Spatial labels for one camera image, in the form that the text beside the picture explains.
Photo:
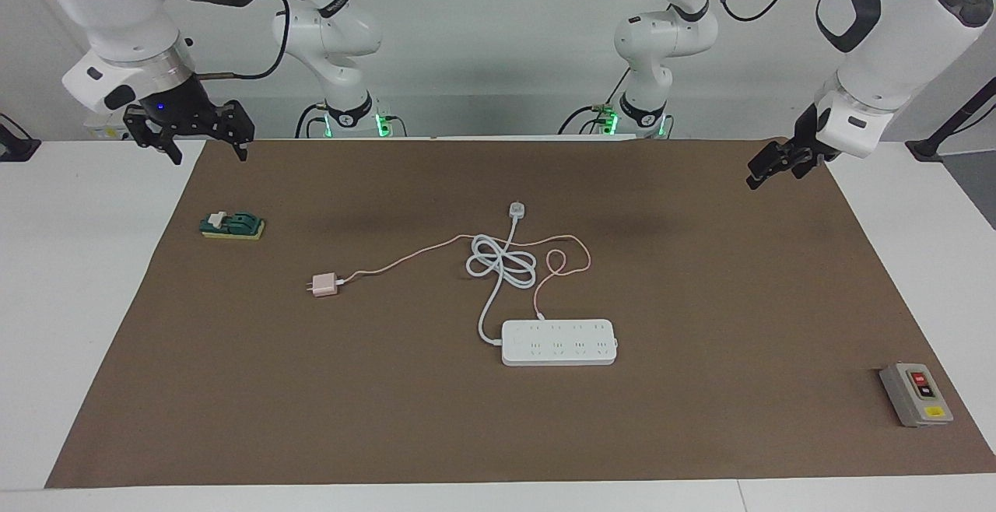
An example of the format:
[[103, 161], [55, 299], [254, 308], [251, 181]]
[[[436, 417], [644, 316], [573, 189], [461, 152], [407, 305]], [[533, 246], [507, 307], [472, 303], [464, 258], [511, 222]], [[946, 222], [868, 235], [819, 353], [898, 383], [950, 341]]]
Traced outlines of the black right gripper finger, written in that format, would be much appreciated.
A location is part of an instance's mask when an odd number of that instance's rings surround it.
[[233, 148], [239, 161], [246, 161], [254, 140], [255, 125], [242, 104], [229, 100], [216, 108], [216, 139]]
[[145, 109], [139, 105], [128, 105], [122, 112], [122, 121], [128, 129], [129, 136], [140, 148], [153, 148], [158, 153], [167, 155], [174, 165], [181, 165], [182, 152], [175, 143], [177, 133], [170, 127], [153, 130], [149, 126], [149, 118]]

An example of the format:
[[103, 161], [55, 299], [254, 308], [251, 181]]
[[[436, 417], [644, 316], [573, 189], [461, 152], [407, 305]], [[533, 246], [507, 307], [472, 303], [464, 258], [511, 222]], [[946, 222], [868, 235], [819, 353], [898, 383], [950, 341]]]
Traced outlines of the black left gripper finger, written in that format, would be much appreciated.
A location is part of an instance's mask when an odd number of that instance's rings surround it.
[[775, 175], [790, 171], [792, 169], [792, 165], [787, 162], [776, 162], [775, 164], [750, 163], [748, 164], [748, 168], [749, 175], [747, 176], [747, 185], [752, 191], [754, 191], [759, 189], [764, 183]]
[[777, 174], [790, 170], [794, 164], [793, 156], [794, 146], [790, 141], [769, 141], [760, 153], [751, 158], [749, 171], [751, 174]]

